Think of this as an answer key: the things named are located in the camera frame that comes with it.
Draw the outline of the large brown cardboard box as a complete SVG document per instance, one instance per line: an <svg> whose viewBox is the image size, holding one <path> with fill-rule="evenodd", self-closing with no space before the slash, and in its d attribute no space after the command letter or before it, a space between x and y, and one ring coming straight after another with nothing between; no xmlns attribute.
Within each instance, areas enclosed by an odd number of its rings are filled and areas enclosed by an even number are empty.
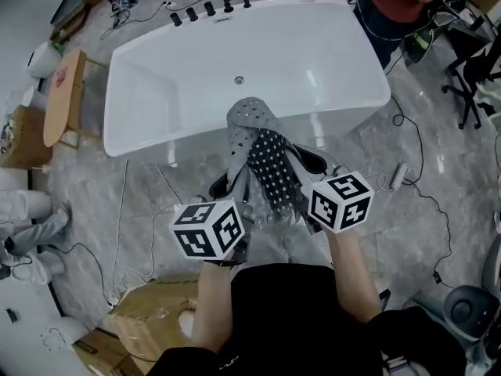
<svg viewBox="0 0 501 376"><path fill-rule="evenodd" d="M153 280L128 292L110 313L114 330L147 374L165 350L191 345L198 276Z"/></svg>

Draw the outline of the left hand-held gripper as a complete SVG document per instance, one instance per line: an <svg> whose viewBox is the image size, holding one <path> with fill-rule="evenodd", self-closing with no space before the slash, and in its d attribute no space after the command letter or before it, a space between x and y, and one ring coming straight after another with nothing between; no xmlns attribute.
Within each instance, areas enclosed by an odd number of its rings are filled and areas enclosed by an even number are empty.
<svg viewBox="0 0 501 376"><path fill-rule="evenodd" d="M217 266L238 266L247 261L253 222L240 215L237 204L248 204L250 184L251 172L244 165L234 183L225 172L208 190L211 199L230 197L234 190L234 200L180 206L169 232L185 259Z"/></svg>

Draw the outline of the dark grey round device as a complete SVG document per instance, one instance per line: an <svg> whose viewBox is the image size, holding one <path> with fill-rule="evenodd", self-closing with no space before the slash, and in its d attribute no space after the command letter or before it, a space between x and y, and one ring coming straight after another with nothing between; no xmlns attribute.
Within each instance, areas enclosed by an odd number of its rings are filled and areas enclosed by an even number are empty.
<svg viewBox="0 0 501 376"><path fill-rule="evenodd" d="M476 342L486 335L500 309L498 298L484 288L462 285L445 298L443 316L458 335Z"/></svg>

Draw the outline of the person's right forearm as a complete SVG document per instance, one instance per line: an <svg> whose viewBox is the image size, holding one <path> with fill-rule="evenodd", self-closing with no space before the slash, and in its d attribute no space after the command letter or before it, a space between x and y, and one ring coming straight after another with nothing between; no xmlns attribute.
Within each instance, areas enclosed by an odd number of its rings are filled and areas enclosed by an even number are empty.
<svg viewBox="0 0 501 376"><path fill-rule="evenodd" d="M341 308L362 324L381 313L380 297L353 230L325 230Z"/></svg>

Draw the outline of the black backpack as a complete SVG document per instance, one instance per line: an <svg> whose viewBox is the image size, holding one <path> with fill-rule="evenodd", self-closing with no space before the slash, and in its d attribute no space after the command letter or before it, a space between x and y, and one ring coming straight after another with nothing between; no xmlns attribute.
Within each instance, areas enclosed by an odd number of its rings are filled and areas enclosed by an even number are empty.
<svg viewBox="0 0 501 376"><path fill-rule="evenodd" d="M446 30L451 16L438 13L429 25L404 39L404 63L407 67L419 63L431 50L431 46Z"/></svg>

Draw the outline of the wooden coffee table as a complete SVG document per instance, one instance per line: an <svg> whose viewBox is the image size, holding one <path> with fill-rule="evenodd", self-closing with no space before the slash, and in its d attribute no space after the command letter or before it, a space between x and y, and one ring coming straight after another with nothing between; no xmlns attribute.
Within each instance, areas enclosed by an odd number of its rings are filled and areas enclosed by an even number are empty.
<svg viewBox="0 0 501 376"><path fill-rule="evenodd" d="M81 101L87 63L107 68L105 63L88 57L81 49L73 49L63 56L54 71L43 128L43 142L47 147L60 143L76 150L81 136L101 138L81 128Z"/></svg>

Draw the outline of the white toilet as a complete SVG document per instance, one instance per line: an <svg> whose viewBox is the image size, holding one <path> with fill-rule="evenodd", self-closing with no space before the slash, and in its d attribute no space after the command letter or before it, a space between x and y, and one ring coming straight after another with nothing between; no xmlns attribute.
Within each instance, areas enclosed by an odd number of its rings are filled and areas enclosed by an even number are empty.
<svg viewBox="0 0 501 376"><path fill-rule="evenodd" d="M29 259L11 269L14 280L28 284L48 285L54 277L65 273L63 260L51 251L30 252Z"/></svg>
<svg viewBox="0 0 501 376"><path fill-rule="evenodd" d="M32 189L31 171L0 168L0 221L25 222L51 211L51 197Z"/></svg>

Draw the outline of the white cabinet unit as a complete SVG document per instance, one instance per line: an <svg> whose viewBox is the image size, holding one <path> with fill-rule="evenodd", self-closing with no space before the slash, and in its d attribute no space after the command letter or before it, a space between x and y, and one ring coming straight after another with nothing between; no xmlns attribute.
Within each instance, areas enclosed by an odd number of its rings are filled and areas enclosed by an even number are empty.
<svg viewBox="0 0 501 376"><path fill-rule="evenodd" d="M6 376L91 376L63 338L50 287L0 281L0 371Z"/></svg>

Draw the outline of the black office chair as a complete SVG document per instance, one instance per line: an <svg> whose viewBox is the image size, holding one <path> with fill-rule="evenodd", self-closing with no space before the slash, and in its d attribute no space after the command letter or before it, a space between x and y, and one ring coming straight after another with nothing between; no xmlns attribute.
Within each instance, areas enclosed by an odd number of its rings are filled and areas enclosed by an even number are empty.
<svg viewBox="0 0 501 376"><path fill-rule="evenodd" d="M471 56L464 61L463 74L459 74L454 68L450 74L456 78L461 88L458 89L453 85L443 85L442 92L459 96L464 101L463 117L458 124L458 128L463 130L470 112L473 113L476 123L474 127L481 127L481 119L479 117L478 108L490 106L490 103L476 104L474 101L475 94L480 90L479 85L484 81L501 81L501 66L500 71L493 72L493 68L497 61L501 59L501 25L498 26L497 35L488 52L481 50L476 56Z"/></svg>

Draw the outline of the flat brown cardboard box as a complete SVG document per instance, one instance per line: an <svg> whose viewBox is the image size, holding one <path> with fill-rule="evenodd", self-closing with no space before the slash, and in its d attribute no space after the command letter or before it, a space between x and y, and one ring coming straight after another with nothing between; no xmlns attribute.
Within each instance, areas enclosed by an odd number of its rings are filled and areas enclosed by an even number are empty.
<svg viewBox="0 0 501 376"><path fill-rule="evenodd" d="M121 341L101 330L87 333L72 348L95 376L142 376Z"/></svg>

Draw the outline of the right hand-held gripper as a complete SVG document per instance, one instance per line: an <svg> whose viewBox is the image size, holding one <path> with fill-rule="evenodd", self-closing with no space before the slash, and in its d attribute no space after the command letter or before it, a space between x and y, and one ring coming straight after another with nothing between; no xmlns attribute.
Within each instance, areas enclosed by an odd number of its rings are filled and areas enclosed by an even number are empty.
<svg viewBox="0 0 501 376"><path fill-rule="evenodd" d="M328 160L317 149L293 144L291 168L295 179L321 179L327 175ZM364 223L375 195L359 172L303 185L301 192L308 200L308 217L332 233Z"/></svg>

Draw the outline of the white bathtub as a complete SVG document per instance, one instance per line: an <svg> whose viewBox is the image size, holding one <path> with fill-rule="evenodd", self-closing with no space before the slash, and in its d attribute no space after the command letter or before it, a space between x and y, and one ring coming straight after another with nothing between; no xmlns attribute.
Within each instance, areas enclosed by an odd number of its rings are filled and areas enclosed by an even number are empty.
<svg viewBox="0 0 501 376"><path fill-rule="evenodd" d="M262 99L287 137L307 144L349 132L386 105L391 91L345 0L257 1L115 49L104 149L158 164L229 156L226 115L247 97Z"/></svg>

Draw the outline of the person's left forearm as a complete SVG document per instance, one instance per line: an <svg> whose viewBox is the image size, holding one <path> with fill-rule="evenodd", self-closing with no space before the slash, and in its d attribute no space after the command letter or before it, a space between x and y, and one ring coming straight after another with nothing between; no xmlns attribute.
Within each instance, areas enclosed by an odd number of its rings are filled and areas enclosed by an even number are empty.
<svg viewBox="0 0 501 376"><path fill-rule="evenodd" d="M198 280L192 342L219 353L232 335L231 269L205 262Z"/></svg>

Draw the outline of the person's black clothing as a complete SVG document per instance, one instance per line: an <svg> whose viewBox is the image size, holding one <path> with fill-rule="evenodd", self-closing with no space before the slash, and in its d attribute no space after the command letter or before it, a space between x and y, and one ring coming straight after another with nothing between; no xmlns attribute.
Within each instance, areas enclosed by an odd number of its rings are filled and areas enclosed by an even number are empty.
<svg viewBox="0 0 501 376"><path fill-rule="evenodd" d="M147 376L383 376L397 358L429 376L465 376L460 343L423 309L362 324L341 308L325 266L251 267L231 288L232 335L221 351L168 349Z"/></svg>

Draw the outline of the grey perforated rubber mat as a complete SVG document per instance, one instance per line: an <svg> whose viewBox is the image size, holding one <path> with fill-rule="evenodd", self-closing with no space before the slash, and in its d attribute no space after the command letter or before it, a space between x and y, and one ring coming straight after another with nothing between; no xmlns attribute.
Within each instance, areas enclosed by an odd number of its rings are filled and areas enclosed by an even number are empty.
<svg viewBox="0 0 501 376"><path fill-rule="evenodd" d="M226 191L243 179L235 196L258 226L300 215L302 194L287 153L297 150L267 104L257 97L237 101L226 115L230 158Z"/></svg>

